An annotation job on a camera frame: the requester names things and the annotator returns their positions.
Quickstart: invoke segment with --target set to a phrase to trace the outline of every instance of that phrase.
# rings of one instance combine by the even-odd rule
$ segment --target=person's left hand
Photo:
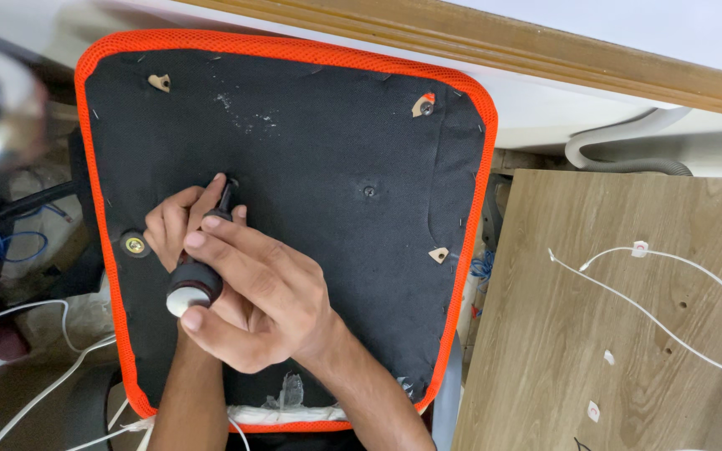
[[[144,240],[155,252],[166,271],[177,267],[183,251],[186,233],[200,227],[202,217],[221,199],[227,178],[219,172],[207,188],[191,186],[169,196],[147,214]],[[247,208],[239,205],[233,209],[233,221],[246,226]]]

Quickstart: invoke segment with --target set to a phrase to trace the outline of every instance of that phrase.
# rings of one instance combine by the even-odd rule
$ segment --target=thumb
[[[202,349],[239,372],[259,372],[267,366],[262,335],[240,329],[205,307],[189,307],[180,324]]]

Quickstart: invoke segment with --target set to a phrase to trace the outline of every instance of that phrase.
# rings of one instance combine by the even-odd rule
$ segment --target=forearm
[[[434,450],[414,405],[394,377],[338,319],[326,349],[300,363],[336,397],[370,450]]]
[[[228,422],[222,362],[183,331],[160,400],[150,451],[223,451]]]

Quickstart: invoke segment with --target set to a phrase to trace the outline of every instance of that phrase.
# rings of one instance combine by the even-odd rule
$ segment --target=flexible hose
[[[663,158],[642,158],[639,160],[618,161],[607,163],[590,160],[581,154],[581,148],[589,144],[606,143],[619,139],[646,137],[663,130],[668,126],[687,116],[692,108],[673,108],[665,110],[657,108],[648,116],[626,124],[598,128],[588,132],[578,133],[572,137],[565,146],[564,153],[567,160],[576,168],[590,172],[663,172],[671,176],[691,176],[692,172],[684,164],[675,160]]]

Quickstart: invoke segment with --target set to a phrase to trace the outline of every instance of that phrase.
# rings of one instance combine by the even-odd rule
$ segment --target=fingernail
[[[205,219],[202,220],[202,225],[208,228],[214,228],[219,225],[220,221],[216,216],[206,216]]]
[[[199,232],[191,232],[186,235],[186,245],[191,247],[199,247],[205,244],[206,237]]]
[[[180,322],[191,332],[199,331],[202,325],[202,313],[195,308],[189,308],[183,312],[183,316],[180,317]]]

